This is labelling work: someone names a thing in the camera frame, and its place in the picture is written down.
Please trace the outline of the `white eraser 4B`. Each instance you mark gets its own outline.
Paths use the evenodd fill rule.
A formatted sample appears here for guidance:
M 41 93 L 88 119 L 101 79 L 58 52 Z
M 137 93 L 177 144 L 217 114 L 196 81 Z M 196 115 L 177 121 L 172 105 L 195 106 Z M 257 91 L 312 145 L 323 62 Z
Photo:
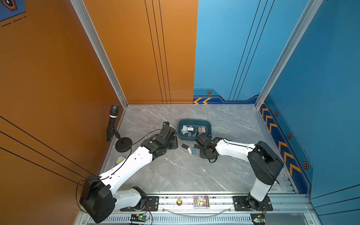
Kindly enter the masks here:
M 183 134 L 185 134 L 187 132 L 187 127 L 184 125 L 181 131 Z

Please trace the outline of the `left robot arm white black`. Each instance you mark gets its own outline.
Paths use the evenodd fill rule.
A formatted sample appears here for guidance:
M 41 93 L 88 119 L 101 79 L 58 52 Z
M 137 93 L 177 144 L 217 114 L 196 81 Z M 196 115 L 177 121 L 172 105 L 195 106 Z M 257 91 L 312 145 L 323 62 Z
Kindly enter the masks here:
M 100 176 L 91 174 L 86 178 L 79 203 L 95 223 L 103 222 L 116 210 L 143 210 L 147 195 L 142 189 L 134 186 L 119 191 L 119 188 L 142 167 L 163 156 L 167 150 L 177 148 L 178 140 L 175 136 L 169 140 L 160 137 L 144 140 L 133 154 L 113 169 Z

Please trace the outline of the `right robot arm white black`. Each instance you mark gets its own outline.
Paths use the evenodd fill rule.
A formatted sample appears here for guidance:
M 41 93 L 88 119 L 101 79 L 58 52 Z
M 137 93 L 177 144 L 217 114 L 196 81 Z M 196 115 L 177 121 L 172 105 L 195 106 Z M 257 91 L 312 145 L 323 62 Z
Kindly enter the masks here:
M 245 144 L 220 137 L 210 139 L 201 136 L 196 142 L 201 147 L 203 156 L 211 163 L 216 162 L 219 156 L 230 156 L 250 163 L 256 176 L 247 197 L 247 202 L 252 208 L 264 201 L 284 167 L 283 160 L 263 141 Z

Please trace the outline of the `teal plastic storage box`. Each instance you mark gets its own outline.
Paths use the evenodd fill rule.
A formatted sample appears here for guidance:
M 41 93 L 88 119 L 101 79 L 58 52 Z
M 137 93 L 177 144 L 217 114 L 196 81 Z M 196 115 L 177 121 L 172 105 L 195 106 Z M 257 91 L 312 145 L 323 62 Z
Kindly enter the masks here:
M 183 126 L 188 127 L 193 127 L 194 130 L 193 131 L 187 131 L 185 134 L 182 133 L 182 128 Z M 195 141 L 197 139 L 197 137 L 200 135 L 198 133 L 198 128 L 202 128 L 205 127 L 206 129 L 206 134 L 207 135 L 212 135 L 212 125 L 210 122 L 206 121 L 206 120 L 201 120 L 201 119 L 182 119 L 179 121 L 178 123 L 178 136 L 181 140 L 186 140 L 186 141 Z M 197 133 L 197 137 L 188 137 L 188 133 L 191 132 L 192 135 L 194 133 Z

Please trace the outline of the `black round microphone base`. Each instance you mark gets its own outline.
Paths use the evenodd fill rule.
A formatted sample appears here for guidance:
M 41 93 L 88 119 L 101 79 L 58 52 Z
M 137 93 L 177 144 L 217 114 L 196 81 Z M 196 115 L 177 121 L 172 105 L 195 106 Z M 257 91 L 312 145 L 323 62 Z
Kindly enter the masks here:
M 115 143 L 115 149 L 117 150 L 117 152 L 123 153 L 129 151 L 132 145 L 133 142 L 130 138 L 123 137 L 117 140 L 117 142 Z

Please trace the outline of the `black microphone on stand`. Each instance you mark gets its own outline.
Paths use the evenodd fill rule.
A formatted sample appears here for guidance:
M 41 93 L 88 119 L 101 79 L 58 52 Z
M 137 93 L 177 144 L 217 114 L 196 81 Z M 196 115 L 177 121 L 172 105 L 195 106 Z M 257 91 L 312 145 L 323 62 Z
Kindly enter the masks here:
M 119 114 L 119 106 L 118 105 L 112 105 L 110 108 L 110 117 L 108 122 L 108 127 L 106 130 L 106 141 L 110 142 L 113 136 L 116 136 L 117 138 L 120 138 L 120 134 L 115 128 L 115 123 L 117 116 Z

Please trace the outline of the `right green circuit board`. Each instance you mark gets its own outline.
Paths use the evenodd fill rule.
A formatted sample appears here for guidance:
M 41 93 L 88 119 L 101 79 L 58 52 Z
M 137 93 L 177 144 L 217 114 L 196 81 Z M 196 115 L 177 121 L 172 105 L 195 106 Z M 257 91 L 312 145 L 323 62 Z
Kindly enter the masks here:
M 252 223 L 254 225 L 265 225 L 266 219 L 260 214 L 250 214 Z

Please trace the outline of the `green circuit board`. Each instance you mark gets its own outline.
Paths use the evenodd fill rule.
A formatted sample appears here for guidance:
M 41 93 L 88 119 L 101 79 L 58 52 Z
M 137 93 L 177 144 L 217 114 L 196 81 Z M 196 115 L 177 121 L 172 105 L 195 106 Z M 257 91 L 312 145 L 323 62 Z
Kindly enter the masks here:
M 131 214 L 129 222 L 130 224 L 144 225 L 149 224 L 150 220 L 151 218 L 147 214 Z
M 252 223 L 254 225 L 265 225 L 266 219 L 260 214 L 250 214 Z

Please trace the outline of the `left green circuit board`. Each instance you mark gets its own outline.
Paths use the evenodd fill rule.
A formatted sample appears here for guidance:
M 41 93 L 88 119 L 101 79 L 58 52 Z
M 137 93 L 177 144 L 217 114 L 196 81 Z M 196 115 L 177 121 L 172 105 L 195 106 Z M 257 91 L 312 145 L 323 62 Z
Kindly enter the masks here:
M 130 224 L 144 225 L 149 224 L 150 220 L 151 218 L 147 214 L 131 214 L 129 222 Z

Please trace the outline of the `colourful card on rail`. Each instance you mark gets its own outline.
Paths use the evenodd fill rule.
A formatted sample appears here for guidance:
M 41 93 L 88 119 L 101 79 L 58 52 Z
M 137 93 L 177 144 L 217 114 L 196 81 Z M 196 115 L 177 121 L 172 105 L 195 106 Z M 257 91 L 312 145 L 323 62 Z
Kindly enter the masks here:
M 195 209 L 209 208 L 209 196 L 208 195 L 195 195 L 193 196 L 193 207 Z

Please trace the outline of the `brass knob on rail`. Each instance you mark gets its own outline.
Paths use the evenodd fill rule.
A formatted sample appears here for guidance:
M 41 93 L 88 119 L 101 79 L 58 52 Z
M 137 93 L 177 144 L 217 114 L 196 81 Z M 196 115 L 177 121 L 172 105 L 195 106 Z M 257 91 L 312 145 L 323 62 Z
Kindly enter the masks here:
M 182 199 L 178 198 L 177 201 L 176 201 L 176 204 L 177 204 L 178 206 L 181 206 L 181 205 L 183 204 Z

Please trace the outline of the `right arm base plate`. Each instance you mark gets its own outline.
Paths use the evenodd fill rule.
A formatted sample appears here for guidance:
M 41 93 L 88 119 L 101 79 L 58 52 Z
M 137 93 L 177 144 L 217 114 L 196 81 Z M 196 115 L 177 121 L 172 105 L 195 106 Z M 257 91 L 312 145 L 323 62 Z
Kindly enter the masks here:
M 234 196 L 233 205 L 237 212 L 239 211 L 273 211 L 271 200 L 266 196 L 261 202 L 251 196 Z

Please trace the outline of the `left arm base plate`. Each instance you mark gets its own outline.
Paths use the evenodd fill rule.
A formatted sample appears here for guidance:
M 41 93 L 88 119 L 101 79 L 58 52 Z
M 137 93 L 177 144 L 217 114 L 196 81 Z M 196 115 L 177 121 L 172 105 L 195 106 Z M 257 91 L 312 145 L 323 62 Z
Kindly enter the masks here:
M 151 212 L 157 212 L 159 206 L 159 197 L 158 196 L 147 196 L 146 201 L 144 202 L 144 206 L 140 208 L 140 206 L 136 207 L 126 207 L 120 209 L 121 212 L 145 212 L 148 210 L 148 206 L 150 207 Z

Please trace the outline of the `aluminium front rail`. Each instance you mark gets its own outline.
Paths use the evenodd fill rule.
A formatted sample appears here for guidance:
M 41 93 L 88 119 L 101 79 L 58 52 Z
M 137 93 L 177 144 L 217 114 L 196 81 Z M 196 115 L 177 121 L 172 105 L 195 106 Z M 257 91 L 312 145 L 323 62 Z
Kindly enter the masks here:
M 220 196 L 220 195 L 187 195 L 187 196 L 146 196 L 133 206 L 129 198 L 113 198 L 114 203 L 106 203 L 105 209 L 100 211 L 101 215 L 109 215 L 114 211 L 142 212 L 150 210 L 157 212 L 168 211 L 205 211 L 221 210 L 236 212 L 247 211 L 273 211 L 270 198 L 266 196 L 261 203 L 250 200 L 248 196 Z

